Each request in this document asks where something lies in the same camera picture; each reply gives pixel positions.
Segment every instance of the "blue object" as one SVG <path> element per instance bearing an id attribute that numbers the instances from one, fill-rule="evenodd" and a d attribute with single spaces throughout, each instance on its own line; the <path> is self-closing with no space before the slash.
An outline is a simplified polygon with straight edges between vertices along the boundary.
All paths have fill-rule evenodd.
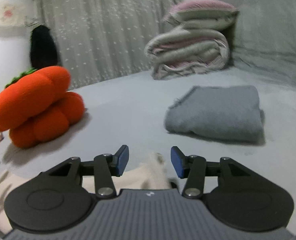
<path id="1" fill-rule="evenodd" d="M 174 147 L 171 147 L 170 159 L 171 159 L 171 163 L 177 173 L 177 176 L 179 178 L 183 179 L 184 178 L 183 163 L 182 163 L 182 160 L 181 160 L 179 154 L 176 152 L 176 149 Z"/>
<path id="2" fill-rule="evenodd" d="M 116 167 L 118 176 L 121 176 L 124 173 L 128 160 L 129 160 L 129 148 L 127 146 L 119 155 L 119 159 Z"/>

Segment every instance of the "orange plush toy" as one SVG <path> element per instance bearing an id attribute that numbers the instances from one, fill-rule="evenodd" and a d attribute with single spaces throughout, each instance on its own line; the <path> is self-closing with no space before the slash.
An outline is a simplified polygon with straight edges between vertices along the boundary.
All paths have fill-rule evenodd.
<path id="1" fill-rule="evenodd" d="M 20 148 L 64 134 L 85 112 L 82 97 L 67 92 L 69 84 L 69 72 L 59 66 L 15 80 L 0 93 L 0 132 L 9 129 L 9 137 Z"/>

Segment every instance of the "light grey bedsheet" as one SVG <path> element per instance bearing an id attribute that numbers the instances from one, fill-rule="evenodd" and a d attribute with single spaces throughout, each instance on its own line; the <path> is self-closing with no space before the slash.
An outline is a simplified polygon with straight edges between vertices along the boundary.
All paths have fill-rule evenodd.
<path id="1" fill-rule="evenodd" d="M 265 112 L 263 146 L 226 144 L 183 135 L 169 134 L 164 126 L 165 112 L 175 98 L 193 85 L 254 85 Z M 18 150 L 7 133 L 0 143 L 0 172 L 6 168 L 16 175 L 36 176 L 63 160 L 80 156 L 89 161 L 102 153 L 114 153 L 122 144 L 130 150 L 126 170 L 143 162 L 150 152 L 159 152 L 166 161 L 169 177 L 176 173 L 170 162 L 170 148 L 178 146 L 185 154 L 198 154 L 208 161 L 229 156 L 288 190 L 295 202 L 289 230 L 296 233 L 296 90 L 260 80 L 237 70 L 156 81 L 142 72 L 78 89 L 88 108 L 84 118 L 56 140 L 28 150 Z M 206 179 L 205 191 L 216 186 L 216 178 Z"/>
<path id="2" fill-rule="evenodd" d="M 277 77 L 296 86 L 296 0 L 222 0 L 240 12 L 233 38 L 232 65 Z"/>

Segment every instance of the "black object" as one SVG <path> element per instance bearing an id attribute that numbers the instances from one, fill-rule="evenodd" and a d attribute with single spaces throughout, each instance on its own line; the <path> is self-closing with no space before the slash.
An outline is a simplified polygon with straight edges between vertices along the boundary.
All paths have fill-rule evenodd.
<path id="1" fill-rule="evenodd" d="M 58 53 L 49 28 L 44 25 L 36 27 L 32 31 L 30 42 L 30 62 L 33 68 L 58 65 Z"/>
<path id="2" fill-rule="evenodd" d="M 122 175 L 128 158 L 126 145 L 90 162 L 72 157 L 14 189 L 4 204 L 14 230 L 5 239 L 294 237 L 285 229 L 293 212 L 289 193 L 230 158 L 207 162 L 172 147 L 172 164 L 180 178 L 187 178 L 182 195 L 173 188 L 122 189 L 117 196 L 111 176 Z M 89 175 L 94 194 L 81 187 L 82 176 Z M 218 177 L 218 187 L 208 194 L 203 193 L 205 176 Z"/>
<path id="3" fill-rule="evenodd" d="M 294 208 L 290 194 L 235 160 L 207 162 L 200 156 L 185 156 L 176 146 L 171 160 L 178 176 L 188 178 L 183 196 L 201 199 L 223 223 L 248 232 L 287 226 Z M 218 187 L 208 194 L 203 194 L 205 176 L 218 177 Z M 189 196 L 191 189 L 199 194 Z"/>

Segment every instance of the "grey curtain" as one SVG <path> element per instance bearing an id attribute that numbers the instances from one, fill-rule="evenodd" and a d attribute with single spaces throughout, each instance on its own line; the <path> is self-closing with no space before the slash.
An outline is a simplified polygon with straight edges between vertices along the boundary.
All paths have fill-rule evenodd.
<path id="1" fill-rule="evenodd" d="M 71 89 L 149 69 L 146 43 L 169 28 L 178 0 L 35 0 L 52 30 Z"/>

